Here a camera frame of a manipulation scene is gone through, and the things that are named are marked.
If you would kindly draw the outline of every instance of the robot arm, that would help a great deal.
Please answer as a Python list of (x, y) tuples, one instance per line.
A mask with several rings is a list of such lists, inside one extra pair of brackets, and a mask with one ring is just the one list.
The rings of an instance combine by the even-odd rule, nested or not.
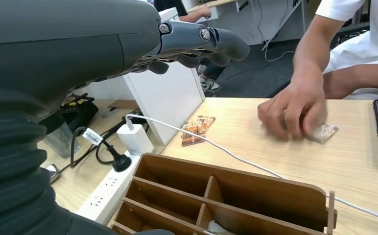
[(39, 168), (46, 129), (38, 119), (68, 91), (128, 72), (164, 73), (167, 62), (226, 65), (248, 53), (232, 32), (162, 23), (138, 0), (0, 0), (0, 235), (114, 234), (58, 206)]

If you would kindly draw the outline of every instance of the sneaker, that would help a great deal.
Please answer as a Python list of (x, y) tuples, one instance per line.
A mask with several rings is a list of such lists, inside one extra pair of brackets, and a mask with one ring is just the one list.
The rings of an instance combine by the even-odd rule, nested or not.
[(212, 79), (207, 79), (204, 82), (201, 82), (201, 85), (204, 91), (217, 92), (221, 89), (221, 86)]

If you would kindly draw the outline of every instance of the white power strip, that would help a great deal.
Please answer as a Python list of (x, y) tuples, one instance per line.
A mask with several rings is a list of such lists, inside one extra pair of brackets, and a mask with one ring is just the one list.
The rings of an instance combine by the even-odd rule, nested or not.
[(128, 151), (124, 154), (131, 158), (130, 167), (123, 172), (111, 169), (76, 214), (103, 225), (110, 221), (118, 209), (141, 158), (140, 155), (130, 155)]

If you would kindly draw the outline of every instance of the snack wrapper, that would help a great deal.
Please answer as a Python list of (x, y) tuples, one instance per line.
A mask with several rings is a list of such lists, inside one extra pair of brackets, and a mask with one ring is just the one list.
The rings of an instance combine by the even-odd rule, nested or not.
[(339, 127), (335, 125), (323, 123), (307, 138), (318, 143), (326, 143), (338, 130)]
[[(209, 130), (215, 120), (215, 117), (198, 116), (196, 121), (191, 121), (184, 124), (182, 129), (205, 137), (206, 132)], [(182, 147), (202, 142), (204, 142), (204, 140), (201, 138), (194, 137), (186, 133), (182, 134)]]

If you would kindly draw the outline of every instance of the black plug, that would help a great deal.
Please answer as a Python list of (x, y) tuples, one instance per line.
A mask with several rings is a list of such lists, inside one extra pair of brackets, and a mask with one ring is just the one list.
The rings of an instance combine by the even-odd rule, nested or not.
[(131, 165), (131, 159), (124, 154), (119, 154), (112, 145), (107, 147), (107, 150), (114, 158), (113, 168), (116, 172), (122, 172)]

